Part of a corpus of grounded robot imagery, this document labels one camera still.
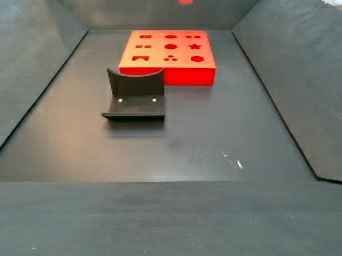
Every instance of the gray surface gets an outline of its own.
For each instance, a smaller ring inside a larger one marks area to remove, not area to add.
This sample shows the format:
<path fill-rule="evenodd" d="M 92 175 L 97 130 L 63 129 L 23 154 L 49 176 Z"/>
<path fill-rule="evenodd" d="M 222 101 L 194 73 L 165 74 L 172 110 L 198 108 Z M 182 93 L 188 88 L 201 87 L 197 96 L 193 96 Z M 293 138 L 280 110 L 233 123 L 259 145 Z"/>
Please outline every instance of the gray surface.
<path fill-rule="evenodd" d="M 0 184 L 0 254 L 341 256 L 340 185 Z"/>
<path fill-rule="evenodd" d="M 53 0 L 0 0 L 0 147 L 88 28 Z"/>
<path fill-rule="evenodd" d="M 264 0 L 234 28 L 317 175 L 342 181 L 342 13 Z"/>
<path fill-rule="evenodd" d="M 92 29 L 230 30 L 260 0 L 61 0 Z"/>
<path fill-rule="evenodd" d="M 109 123 L 106 70 L 118 67 L 129 36 L 88 35 L 0 152 L 0 180 L 313 180 L 230 32 L 210 32 L 214 87 L 168 86 L 165 123 Z"/>

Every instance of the shape hole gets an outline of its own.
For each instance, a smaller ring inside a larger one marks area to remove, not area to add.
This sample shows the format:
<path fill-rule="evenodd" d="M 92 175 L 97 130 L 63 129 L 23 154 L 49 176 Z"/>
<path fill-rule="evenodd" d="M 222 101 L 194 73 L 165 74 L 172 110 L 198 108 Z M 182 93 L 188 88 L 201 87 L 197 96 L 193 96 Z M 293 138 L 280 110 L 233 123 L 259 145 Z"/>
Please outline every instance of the shape hole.
<path fill-rule="evenodd" d="M 192 49 L 192 50 L 200 50 L 201 47 L 202 47 L 202 45 L 200 45 L 200 44 L 192 44 L 192 45 L 190 45 L 190 49 Z"/>
<path fill-rule="evenodd" d="M 176 44 L 168 44 L 165 47 L 166 47 L 166 49 L 169 49 L 169 50 L 174 50 L 174 49 L 178 48 L 178 46 L 177 46 Z"/>
<path fill-rule="evenodd" d="M 137 60 L 149 61 L 150 60 L 150 56 L 134 56 L 133 57 L 133 61 L 137 61 Z"/>
<path fill-rule="evenodd" d="M 166 38 L 174 39 L 174 38 L 177 38 L 177 36 L 176 35 L 168 35 Z"/>
<path fill-rule="evenodd" d="M 194 62 L 202 62 L 202 61 L 205 61 L 205 58 L 204 58 L 202 56 L 193 56 L 193 57 L 192 57 L 192 60 L 193 60 Z"/>

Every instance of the circular hole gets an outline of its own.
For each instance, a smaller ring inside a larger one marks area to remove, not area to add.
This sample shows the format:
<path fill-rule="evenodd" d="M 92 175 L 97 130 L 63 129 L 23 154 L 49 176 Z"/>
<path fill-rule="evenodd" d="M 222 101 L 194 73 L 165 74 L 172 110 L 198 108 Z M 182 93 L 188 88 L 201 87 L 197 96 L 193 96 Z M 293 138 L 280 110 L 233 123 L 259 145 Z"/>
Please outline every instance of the circular hole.
<path fill-rule="evenodd" d="M 192 60 L 196 62 L 202 62 L 202 61 L 205 61 L 205 58 L 202 56 L 193 56 Z"/>
<path fill-rule="evenodd" d="M 168 44 L 165 47 L 166 47 L 166 49 L 169 49 L 169 50 L 174 50 L 174 49 L 178 48 L 178 46 L 177 46 L 176 44 Z"/>

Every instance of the red shape sorter block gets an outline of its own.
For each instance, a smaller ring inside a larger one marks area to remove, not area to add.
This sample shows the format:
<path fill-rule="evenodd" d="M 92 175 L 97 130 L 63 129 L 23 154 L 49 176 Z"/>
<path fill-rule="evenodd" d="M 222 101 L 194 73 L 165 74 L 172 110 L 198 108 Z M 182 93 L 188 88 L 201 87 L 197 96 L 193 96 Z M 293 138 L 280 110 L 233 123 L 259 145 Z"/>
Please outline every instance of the red shape sorter block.
<path fill-rule="evenodd" d="M 213 85 L 217 65 L 205 31 L 133 31 L 120 70 L 128 75 L 165 68 L 168 85 Z"/>

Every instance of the black holder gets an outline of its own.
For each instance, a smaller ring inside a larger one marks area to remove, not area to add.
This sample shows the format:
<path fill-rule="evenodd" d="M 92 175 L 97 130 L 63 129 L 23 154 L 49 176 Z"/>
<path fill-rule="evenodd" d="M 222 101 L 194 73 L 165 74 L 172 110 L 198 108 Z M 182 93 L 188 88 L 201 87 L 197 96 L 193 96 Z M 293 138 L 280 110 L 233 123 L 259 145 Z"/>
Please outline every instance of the black holder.
<path fill-rule="evenodd" d="M 113 102 L 108 119 L 165 119 L 165 70 L 145 76 L 125 76 L 108 69 Z"/>

